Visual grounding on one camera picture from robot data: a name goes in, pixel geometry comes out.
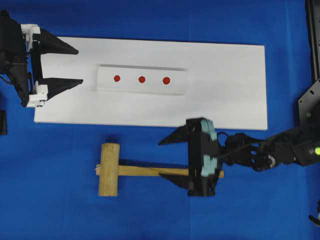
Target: wooden mallet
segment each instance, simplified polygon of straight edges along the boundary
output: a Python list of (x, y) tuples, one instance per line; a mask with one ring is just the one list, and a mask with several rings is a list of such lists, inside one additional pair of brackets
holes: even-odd
[(120, 145), (104, 143), (101, 149), (101, 164), (96, 165), (96, 175), (100, 176), (99, 196), (118, 195), (118, 176), (159, 176), (159, 174), (185, 175), (188, 168), (162, 168), (119, 165)]

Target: red dot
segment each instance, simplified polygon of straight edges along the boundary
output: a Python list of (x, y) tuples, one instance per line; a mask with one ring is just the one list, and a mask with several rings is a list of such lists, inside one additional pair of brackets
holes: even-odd
[(139, 77), (139, 82), (144, 83), (146, 81), (146, 78), (144, 76)]
[(119, 82), (120, 81), (120, 76), (119, 75), (115, 75), (113, 79), (114, 79), (115, 82)]
[(167, 85), (170, 83), (170, 77), (164, 77), (163, 80), (162, 80), (163, 84)]

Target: blue surface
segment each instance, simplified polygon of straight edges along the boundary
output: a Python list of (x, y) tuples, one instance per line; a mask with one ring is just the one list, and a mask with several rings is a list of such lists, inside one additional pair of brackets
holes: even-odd
[[(296, 100), (311, 84), (304, 0), (3, 0), (1, 8), (60, 36), (265, 45), (268, 130), (245, 131), (254, 137), (295, 126)], [(187, 146), (157, 146), (173, 128), (36, 124), (12, 87), (0, 83), (0, 92), (1, 240), (319, 239), (308, 220), (319, 165), (225, 167), (212, 198), (188, 198), (160, 177), (120, 177), (118, 197), (98, 197), (102, 143), (119, 142), (123, 161), (177, 165), (187, 165)]]

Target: white board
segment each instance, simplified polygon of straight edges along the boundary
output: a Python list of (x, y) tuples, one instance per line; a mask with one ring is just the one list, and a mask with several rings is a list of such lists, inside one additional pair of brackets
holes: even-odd
[[(37, 123), (175, 127), (187, 118), (205, 117), (213, 120), (216, 128), (268, 128), (262, 45), (61, 39), (79, 54), (43, 55), (43, 77), (83, 79), (83, 84), (36, 108)], [(98, 90), (98, 70), (105, 66), (184, 70), (186, 89), (172, 95), (161, 94), (162, 90), (153, 94), (154, 89), (150, 93), (130, 91), (131, 86), (128, 91)]]

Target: green led light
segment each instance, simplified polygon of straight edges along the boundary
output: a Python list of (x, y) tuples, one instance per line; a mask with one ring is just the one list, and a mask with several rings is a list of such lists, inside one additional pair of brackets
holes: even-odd
[(314, 149), (314, 152), (315, 152), (315, 154), (320, 155), (320, 147), (317, 146), (317, 147)]

